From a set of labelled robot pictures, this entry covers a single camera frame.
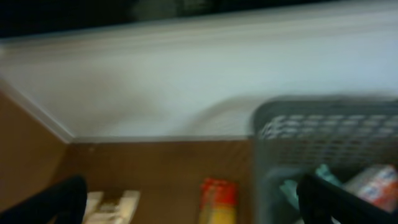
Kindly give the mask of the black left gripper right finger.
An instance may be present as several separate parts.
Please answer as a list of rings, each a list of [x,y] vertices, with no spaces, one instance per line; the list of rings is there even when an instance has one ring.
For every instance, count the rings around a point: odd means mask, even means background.
[[[334,185],[309,198],[301,196],[300,215],[305,224],[397,224],[397,217]]]

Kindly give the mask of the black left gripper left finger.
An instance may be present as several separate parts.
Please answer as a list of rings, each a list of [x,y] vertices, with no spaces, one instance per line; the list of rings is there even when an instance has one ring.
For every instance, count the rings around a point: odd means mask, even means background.
[[[1,223],[82,224],[88,189],[86,180],[76,175],[19,202],[1,212]]]

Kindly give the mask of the mint green wipes packet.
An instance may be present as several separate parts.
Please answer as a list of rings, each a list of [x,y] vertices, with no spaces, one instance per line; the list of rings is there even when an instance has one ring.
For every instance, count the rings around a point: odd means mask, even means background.
[[[342,188],[343,183],[336,175],[334,175],[326,164],[321,164],[315,169],[315,175],[306,175],[297,182],[291,179],[284,180],[282,185],[279,186],[280,191],[283,193],[288,203],[291,204],[296,210],[300,210],[301,196],[304,195],[305,199],[309,198],[311,191],[315,191],[316,195],[320,195],[323,185],[334,185],[335,187]]]

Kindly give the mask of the beige Panisse snack bag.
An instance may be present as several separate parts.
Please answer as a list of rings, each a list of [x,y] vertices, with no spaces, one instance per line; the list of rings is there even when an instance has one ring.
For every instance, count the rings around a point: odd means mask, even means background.
[[[83,224],[130,224],[140,197],[136,190],[89,192]]]

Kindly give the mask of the Kleenex tissue multipack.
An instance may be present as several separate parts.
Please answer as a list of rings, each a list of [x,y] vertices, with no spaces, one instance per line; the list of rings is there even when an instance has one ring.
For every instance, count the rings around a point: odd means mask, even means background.
[[[344,189],[385,212],[397,208],[397,170],[392,165],[368,167],[347,181]]]

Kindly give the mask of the spaghetti packet orange ends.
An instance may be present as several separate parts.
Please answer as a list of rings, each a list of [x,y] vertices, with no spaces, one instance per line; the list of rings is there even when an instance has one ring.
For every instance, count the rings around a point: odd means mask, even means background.
[[[201,185],[198,224],[237,224],[237,197],[234,182],[205,179]]]

